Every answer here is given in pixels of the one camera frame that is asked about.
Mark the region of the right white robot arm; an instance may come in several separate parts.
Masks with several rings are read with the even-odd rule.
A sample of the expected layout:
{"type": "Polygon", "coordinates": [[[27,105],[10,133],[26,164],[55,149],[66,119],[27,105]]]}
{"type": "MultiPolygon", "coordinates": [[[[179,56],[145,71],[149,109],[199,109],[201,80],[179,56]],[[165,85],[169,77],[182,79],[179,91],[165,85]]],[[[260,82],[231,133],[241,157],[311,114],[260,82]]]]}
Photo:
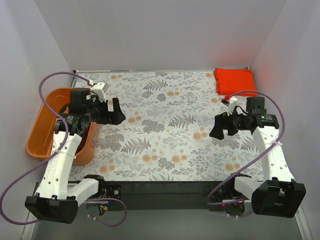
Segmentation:
{"type": "Polygon", "coordinates": [[[263,182],[258,183],[243,174],[241,168],[216,186],[207,198],[211,199],[221,190],[231,198],[229,204],[249,200],[257,215],[293,218],[306,195],[306,188],[296,182],[289,170],[280,142],[283,131],[279,129],[277,117],[267,113],[264,97],[248,97],[246,109],[241,113],[237,111],[240,108],[237,98],[226,96],[222,103],[227,111],[215,116],[209,136],[223,140],[224,131],[229,136],[249,131],[260,153],[256,159],[262,162],[263,182]]]}

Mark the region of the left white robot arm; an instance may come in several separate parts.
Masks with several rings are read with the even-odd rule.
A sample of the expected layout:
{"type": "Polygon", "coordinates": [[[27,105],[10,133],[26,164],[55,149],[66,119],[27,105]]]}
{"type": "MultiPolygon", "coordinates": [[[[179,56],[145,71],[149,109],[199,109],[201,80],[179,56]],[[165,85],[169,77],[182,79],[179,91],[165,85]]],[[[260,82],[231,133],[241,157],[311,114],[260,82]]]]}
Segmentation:
{"type": "Polygon", "coordinates": [[[91,124],[119,125],[126,119],[118,98],[112,99],[112,106],[109,111],[108,101],[97,90],[70,91],[69,103],[59,109],[60,117],[54,125],[53,156],[35,194],[28,196],[24,204],[38,220],[70,224],[86,200],[101,200],[110,195],[100,175],[86,175],[72,188],[68,188],[68,181],[77,149],[91,124]]]}

